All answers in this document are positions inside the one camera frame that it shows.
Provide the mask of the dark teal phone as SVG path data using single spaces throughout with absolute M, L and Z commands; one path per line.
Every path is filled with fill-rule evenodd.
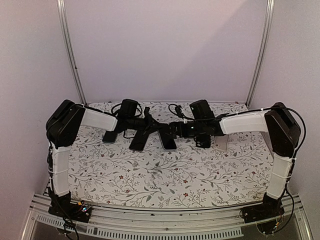
M 118 137 L 118 133 L 114 132 L 114 131 L 106 131 L 103 138 L 102 138 L 102 142 L 103 143 L 110 143 L 113 144 L 116 142 Z

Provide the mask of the white clear phone case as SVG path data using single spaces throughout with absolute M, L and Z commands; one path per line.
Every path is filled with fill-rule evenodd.
M 218 150 L 218 151 L 227 151 L 228 150 L 228 141 L 229 141 L 228 135 L 216 136 L 214 139 L 213 147 L 215 150 Z

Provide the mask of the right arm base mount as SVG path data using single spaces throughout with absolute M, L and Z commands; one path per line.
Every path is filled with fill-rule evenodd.
M 274 218 L 283 215 L 284 213 L 285 210 L 281 204 L 273 206 L 270 204 L 261 203 L 243 207 L 239 212 L 239 216 L 244 220 L 245 223 L 252 223 Z

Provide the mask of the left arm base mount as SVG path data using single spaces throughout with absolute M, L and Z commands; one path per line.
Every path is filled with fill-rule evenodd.
M 72 221 L 89 223 L 92 206 L 82 201 L 78 203 L 51 201 L 48 213 L 61 218 L 68 218 Z

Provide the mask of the black phone case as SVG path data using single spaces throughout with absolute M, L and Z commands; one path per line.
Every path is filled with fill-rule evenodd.
M 195 137 L 195 145 L 197 148 L 208 149 L 211 147 L 211 136 L 200 134 Z

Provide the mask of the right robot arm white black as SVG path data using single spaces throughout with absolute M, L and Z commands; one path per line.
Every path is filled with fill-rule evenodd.
M 182 120 L 171 122 L 159 131 L 164 149 L 174 150 L 177 137 L 194 138 L 198 147 L 209 148 L 212 136 L 244 132 L 269 135 L 273 168 L 269 186 L 258 208 L 262 218 L 269 218 L 278 210 L 293 172 L 297 152 L 304 141 L 301 127 L 293 117 L 295 111 L 277 102 L 268 108 L 215 116 L 205 99 L 195 101 L 189 107 L 193 118 L 186 117 L 178 105 L 175 113 Z

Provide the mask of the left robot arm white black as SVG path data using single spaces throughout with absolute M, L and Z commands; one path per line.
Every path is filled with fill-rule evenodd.
M 115 125 L 107 112 L 70 100 L 64 100 L 48 120 L 49 190 L 63 217 L 75 211 L 69 201 L 163 207 L 166 194 L 147 170 L 154 164 L 156 144 L 150 142 L 146 152 L 138 152 L 123 137 L 104 142 L 104 133 Z

